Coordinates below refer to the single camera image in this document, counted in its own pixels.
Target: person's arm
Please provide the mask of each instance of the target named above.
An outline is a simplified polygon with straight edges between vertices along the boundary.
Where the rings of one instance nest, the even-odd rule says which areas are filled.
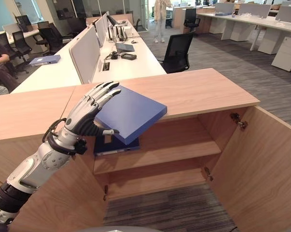
[[[10,60],[9,59],[9,55],[7,55],[7,54],[2,54],[1,57],[0,57],[0,63],[6,63],[9,60]]]

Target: robotic arm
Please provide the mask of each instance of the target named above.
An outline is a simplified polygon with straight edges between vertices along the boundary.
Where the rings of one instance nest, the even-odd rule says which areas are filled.
[[[94,118],[103,105],[121,92],[120,89],[112,90],[118,85],[118,82],[110,81],[91,89],[67,119],[57,120],[50,126],[37,152],[26,158],[0,187],[0,224],[10,224],[29,197],[66,165],[71,156],[84,154],[86,141],[81,136],[119,133],[94,124]],[[65,121],[65,126],[55,134],[54,130],[61,121]]]

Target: blue folder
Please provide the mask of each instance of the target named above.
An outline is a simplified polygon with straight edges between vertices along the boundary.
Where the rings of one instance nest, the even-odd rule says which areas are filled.
[[[110,129],[122,143],[128,145],[167,112],[167,107],[123,86],[122,92],[114,96],[96,115],[95,121]]]
[[[133,151],[140,149],[139,139],[135,139],[130,144],[125,145],[119,139],[112,136],[110,143],[105,143],[104,136],[98,136],[95,139],[94,155],[104,156],[124,151]]]

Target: gray carpet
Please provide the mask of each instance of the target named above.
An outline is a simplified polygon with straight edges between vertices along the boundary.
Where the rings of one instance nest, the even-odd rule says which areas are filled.
[[[179,31],[168,28],[166,42],[153,43],[155,24],[149,26],[141,36],[154,55],[163,58],[170,35]],[[221,41],[220,36],[194,37],[189,70],[216,69],[258,98],[261,107],[291,124],[291,72],[271,66],[275,55],[251,52],[249,42]],[[207,184],[111,201],[104,224],[165,232],[228,232],[235,227]]]

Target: book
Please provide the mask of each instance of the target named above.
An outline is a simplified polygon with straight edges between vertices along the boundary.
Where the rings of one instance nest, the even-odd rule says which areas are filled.
[[[31,66],[40,66],[45,64],[55,64],[59,61],[60,55],[45,56],[34,58],[29,64]]]
[[[120,133],[115,137],[128,145],[164,116],[167,107],[124,86],[118,88],[121,93],[103,106],[95,121],[117,129]]]

